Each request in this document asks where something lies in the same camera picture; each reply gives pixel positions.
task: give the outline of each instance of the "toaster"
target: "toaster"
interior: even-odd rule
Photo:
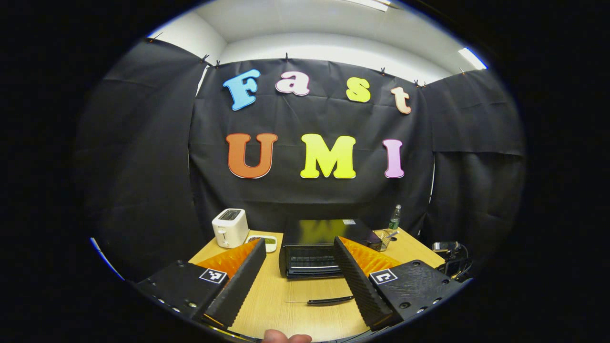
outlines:
[[[216,243],[223,248],[235,248],[243,244],[248,237],[246,211],[229,208],[220,212],[212,220]]]

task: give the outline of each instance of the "yellow letter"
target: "yellow letter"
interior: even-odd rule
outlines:
[[[305,142],[305,169],[301,171],[301,177],[315,179],[320,176],[320,172],[315,168],[316,161],[324,177],[331,174],[332,168],[337,164],[337,170],[332,174],[337,179],[353,179],[356,172],[352,167],[352,147],[356,144],[356,139],[348,135],[337,138],[331,151],[328,151],[322,136],[318,134],[305,134],[301,137]]]
[[[368,81],[360,78],[349,78],[347,80],[348,90],[345,91],[348,99],[352,101],[358,101],[360,103],[366,103],[371,100],[371,93],[367,88],[371,87]]]

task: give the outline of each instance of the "table surface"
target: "table surface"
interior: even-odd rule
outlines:
[[[419,259],[436,268],[444,260],[411,235],[398,229],[397,240],[382,252],[400,262]],[[274,236],[278,248],[267,253],[256,279],[229,330],[254,338],[263,338],[265,330],[279,330],[290,337],[308,334],[313,342],[354,336],[368,331],[355,300],[332,306],[308,306],[311,299],[339,298],[351,295],[344,278],[288,280],[279,273],[279,248],[282,233],[250,230],[248,235]],[[196,264],[226,251],[212,239],[189,262]]]

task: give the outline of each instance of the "ceiling light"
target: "ceiling light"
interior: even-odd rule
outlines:
[[[467,59],[468,62],[470,62],[470,64],[472,64],[476,69],[487,69],[483,62],[481,62],[481,60],[479,60],[468,48],[464,48],[458,52],[464,56],[464,58]]]
[[[387,6],[382,4],[390,4],[389,1],[382,1],[382,0],[344,0],[344,1],[349,1],[349,2],[353,2],[355,4],[360,4],[360,5],[364,5],[364,6],[369,6],[371,8],[374,8],[376,10],[380,10],[380,11],[387,11]]]

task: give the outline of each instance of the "foam letter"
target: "foam letter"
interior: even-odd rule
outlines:
[[[394,94],[394,99],[396,100],[396,108],[401,113],[411,113],[411,107],[407,106],[407,99],[409,99],[409,95],[404,92],[402,87],[390,89],[390,93]]]
[[[400,168],[400,146],[403,143],[395,139],[386,139],[383,145],[387,148],[387,170],[386,178],[402,178],[404,171]]]
[[[368,81],[360,78],[349,78],[347,80],[348,90],[345,91],[348,99],[352,101],[358,101],[360,103],[366,103],[371,99],[371,93],[367,88],[371,87]]]
[[[286,71],[282,73],[283,80],[275,84],[275,89],[282,93],[294,93],[299,96],[309,94],[309,76],[300,71]]]
[[[260,71],[252,69],[224,82],[223,86],[229,89],[233,97],[233,106],[231,106],[233,110],[243,109],[256,100],[254,95],[248,94],[248,90],[256,92],[258,85],[253,78],[259,76]]]
[[[259,134],[256,140],[260,142],[260,162],[256,167],[246,165],[246,143],[250,141],[247,134],[230,134],[226,138],[229,142],[229,169],[231,173],[246,179],[257,179],[265,176],[271,170],[273,155],[273,142],[278,140],[274,134]]]
[[[337,164],[337,170],[332,174],[337,179],[353,179],[356,172],[352,166],[352,147],[356,143],[354,137],[343,135],[335,141],[331,151],[328,151],[322,136],[318,134],[305,134],[301,137],[305,142],[305,169],[301,171],[301,177],[315,179],[320,172],[315,168],[316,161],[324,177],[331,174],[332,168]]]

